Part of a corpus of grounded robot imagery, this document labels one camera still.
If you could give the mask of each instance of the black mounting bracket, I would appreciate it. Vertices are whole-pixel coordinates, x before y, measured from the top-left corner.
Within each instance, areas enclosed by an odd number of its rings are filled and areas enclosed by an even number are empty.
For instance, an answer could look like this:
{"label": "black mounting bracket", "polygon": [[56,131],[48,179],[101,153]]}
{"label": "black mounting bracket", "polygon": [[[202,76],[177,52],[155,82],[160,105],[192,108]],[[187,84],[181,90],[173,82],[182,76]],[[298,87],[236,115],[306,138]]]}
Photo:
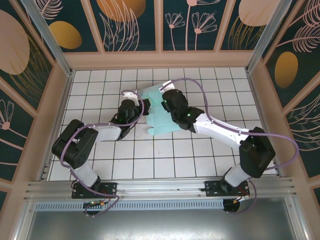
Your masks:
{"label": "black mounting bracket", "polygon": [[243,181],[238,187],[233,187],[227,194],[221,188],[221,180],[205,181],[204,188],[201,191],[205,192],[207,197],[238,197],[243,195],[243,190],[247,195],[250,195],[249,186],[247,181]]}
{"label": "black mounting bracket", "polygon": [[[102,194],[117,194],[117,183],[116,182],[101,182],[99,186],[99,193]],[[104,197],[98,194],[94,194],[91,191],[85,189],[80,183],[76,182],[72,189],[72,199],[103,199]]]}

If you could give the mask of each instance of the light blue cloth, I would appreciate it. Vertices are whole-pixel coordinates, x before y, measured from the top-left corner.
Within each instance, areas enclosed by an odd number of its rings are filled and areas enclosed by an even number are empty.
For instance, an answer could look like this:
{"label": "light blue cloth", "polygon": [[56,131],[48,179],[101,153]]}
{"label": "light blue cloth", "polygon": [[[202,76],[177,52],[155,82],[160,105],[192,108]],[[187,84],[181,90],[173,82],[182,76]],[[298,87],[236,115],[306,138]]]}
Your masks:
{"label": "light blue cloth", "polygon": [[152,127],[148,129],[150,135],[161,135],[181,129],[178,124],[172,121],[170,113],[161,105],[163,99],[159,88],[162,86],[162,84],[158,84],[140,91],[142,99],[150,101],[149,115],[146,116],[146,123]]}

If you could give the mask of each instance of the white grid floor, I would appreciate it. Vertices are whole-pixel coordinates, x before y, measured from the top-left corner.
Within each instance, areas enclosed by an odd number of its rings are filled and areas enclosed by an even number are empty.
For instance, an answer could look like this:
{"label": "white grid floor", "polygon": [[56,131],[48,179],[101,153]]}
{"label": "white grid floor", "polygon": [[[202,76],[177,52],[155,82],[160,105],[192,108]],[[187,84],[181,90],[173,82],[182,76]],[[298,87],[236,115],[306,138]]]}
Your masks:
{"label": "white grid floor", "polygon": [[[211,116],[242,128],[261,127],[244,68],[163,68],[77,71],[61,131],[73,119],[87,124],[109,122],[123,100],[122,90],[144,89],[183,77],[202,84]],[[185,93],[190,106],[204,110],[196,84],[180,81],[174,85]],[[180,130],[152,136],[148,128],[143,116],[125,139],[94,145],[88,160],[102,180],[222,176],[239,162],[237,150],[206,135]],[[48,176],[49,181],[73,179],[56,157]]]}

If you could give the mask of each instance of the enclosure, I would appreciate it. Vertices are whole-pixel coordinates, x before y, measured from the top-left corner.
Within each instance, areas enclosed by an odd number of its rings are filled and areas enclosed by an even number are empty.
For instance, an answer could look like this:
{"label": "enclosure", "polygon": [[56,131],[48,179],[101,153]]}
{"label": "enclosure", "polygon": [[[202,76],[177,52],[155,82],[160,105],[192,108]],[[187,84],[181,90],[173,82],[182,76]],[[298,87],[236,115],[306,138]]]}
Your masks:
{"label": "enclosure", "polygon": [[[2,1],[1,239],[320,238],[319,16],[319,0]],[[211,116],[294,139],[298,157],[252,178],[250,212],[227,214],[226,196],[201,189],[239,150],[182,129],[152,134],[143,116],[124,139],[93,145],[87,161],[120,200],[87,219],[94,200],[72,198],[54,142],[73,119],[108,123],[123,90],[180,78],[204,89]],[[206,110],[197,84],[174,86]],[[269,139],[268,167],[288,162],[294,145]]]}

